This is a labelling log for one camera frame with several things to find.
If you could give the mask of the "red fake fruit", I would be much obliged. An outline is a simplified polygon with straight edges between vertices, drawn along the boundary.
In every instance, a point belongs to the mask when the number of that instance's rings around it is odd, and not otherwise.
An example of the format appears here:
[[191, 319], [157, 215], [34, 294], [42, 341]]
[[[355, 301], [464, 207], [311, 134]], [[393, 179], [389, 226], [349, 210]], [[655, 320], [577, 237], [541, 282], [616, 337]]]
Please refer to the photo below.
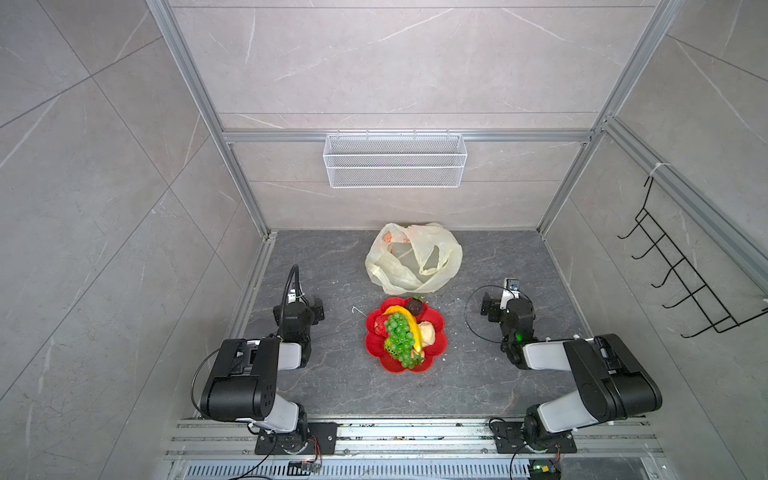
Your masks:
[[387, 329], [387, 322], [389, 321], [388, 315], [379, 315], [374, 320], [374, 333], [383, 338], [389, 336], [389, 330]]

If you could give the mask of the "beige fake fruit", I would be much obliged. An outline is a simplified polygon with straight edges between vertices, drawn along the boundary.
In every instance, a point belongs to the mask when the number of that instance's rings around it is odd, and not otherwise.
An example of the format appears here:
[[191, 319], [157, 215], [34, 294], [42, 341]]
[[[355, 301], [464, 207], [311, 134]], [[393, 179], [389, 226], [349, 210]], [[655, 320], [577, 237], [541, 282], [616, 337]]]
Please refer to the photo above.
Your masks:
[[421, 346], [429, 347], [435, 343], [436, 331], [431, 322], [423, 321], [418, 324]]

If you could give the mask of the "yellow fake banana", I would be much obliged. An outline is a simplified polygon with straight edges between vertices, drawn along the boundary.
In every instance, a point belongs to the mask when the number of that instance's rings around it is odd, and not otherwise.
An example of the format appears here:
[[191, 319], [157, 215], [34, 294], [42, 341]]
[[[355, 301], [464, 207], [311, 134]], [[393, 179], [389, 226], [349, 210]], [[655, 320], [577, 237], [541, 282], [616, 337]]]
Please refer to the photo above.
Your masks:
[[409, 333], [411, 334], [414, 340], [413, 349], [415, 350], [416, 353], [421, 353], [422, 340], [421, 340], [420, 330], [418, 328], [415, 317], [410, 313], [410, 311], [407, 310], [405, 307], [393, 305], [385, 310], [384, 315], [387, 316], [389, 320], [405, 320], [406, 321]]

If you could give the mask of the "green fake vegetable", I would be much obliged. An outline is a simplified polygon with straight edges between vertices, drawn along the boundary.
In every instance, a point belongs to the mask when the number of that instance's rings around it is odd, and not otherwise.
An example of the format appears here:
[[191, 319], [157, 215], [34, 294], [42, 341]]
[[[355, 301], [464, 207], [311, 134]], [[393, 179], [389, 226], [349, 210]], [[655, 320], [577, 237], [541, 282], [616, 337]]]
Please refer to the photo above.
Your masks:
[[402, 313], [392, 313], [384, 322], [384, 348], [405, 369], [414, 369], [424, 361], [419, 330], [413, 330], [411, 324]]

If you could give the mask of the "cream plastic bag orange print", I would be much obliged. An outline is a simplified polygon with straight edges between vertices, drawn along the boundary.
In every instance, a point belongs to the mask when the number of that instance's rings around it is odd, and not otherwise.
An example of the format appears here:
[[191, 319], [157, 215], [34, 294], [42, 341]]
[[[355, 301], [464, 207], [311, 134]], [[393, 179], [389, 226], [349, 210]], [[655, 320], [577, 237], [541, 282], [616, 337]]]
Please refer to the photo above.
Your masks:
[[429, 294], [457, 275], [462, 260], [462, 246], [443, 226], [388, 223], [374, 239], [365, 269], [388, 295]]

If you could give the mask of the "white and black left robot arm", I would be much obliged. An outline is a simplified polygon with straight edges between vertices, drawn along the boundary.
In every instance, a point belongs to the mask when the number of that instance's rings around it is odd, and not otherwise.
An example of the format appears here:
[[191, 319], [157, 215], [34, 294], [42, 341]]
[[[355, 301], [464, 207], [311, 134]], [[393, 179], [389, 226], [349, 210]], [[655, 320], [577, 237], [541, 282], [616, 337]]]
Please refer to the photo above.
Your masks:
[[325, 318], [323, 302], [296, 298], [273, 308], [278, 332], [259, 340], [227, 339], [205, 382], [196, 408], [219, 422], [245, 422], [267, 432], [305, 440], [304, 408], [277, 393], [281, 371], [306, 367], [311, 327]]

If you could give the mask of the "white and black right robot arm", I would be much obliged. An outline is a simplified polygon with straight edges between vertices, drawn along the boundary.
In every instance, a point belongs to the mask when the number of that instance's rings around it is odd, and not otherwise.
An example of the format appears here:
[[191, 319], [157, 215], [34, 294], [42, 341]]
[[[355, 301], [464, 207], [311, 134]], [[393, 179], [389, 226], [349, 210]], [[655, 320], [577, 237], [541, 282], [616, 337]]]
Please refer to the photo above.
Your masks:
[[528, 408], [522, 427], [527, 445], [540, 449], [574, 429], [661, 408], [661, 390], [617, 335], [540, 340], [533, 303], [515, 290], [505, 289], [498, 298], [484, 294], [480, 314], [500, 326], [498, 344], [512, 365], [569, 372], [575, 382], [575, 391]]

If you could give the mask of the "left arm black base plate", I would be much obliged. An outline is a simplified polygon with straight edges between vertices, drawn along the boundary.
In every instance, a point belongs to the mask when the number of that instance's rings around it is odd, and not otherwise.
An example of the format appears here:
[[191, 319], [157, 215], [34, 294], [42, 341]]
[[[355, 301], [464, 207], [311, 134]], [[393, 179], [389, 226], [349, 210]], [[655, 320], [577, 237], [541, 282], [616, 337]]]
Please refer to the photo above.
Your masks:
[[261, 429], [257, 434], [256, 455], [332, 455], [335, 452], [339, 424], [310, 422], [291, 433], [273, 433]]

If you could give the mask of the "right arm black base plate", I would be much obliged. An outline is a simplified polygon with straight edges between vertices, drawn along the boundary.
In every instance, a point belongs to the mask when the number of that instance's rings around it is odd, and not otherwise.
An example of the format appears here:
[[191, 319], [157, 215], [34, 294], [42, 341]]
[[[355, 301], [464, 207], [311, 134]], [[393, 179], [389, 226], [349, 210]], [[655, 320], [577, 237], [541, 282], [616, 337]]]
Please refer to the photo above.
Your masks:
[[524, 421], [491, 419], [488, 427], [500, 454], [512, 454], [528, 449], [534, 453], [570, 454], [577, 447], [570, 431], [549, 433]]

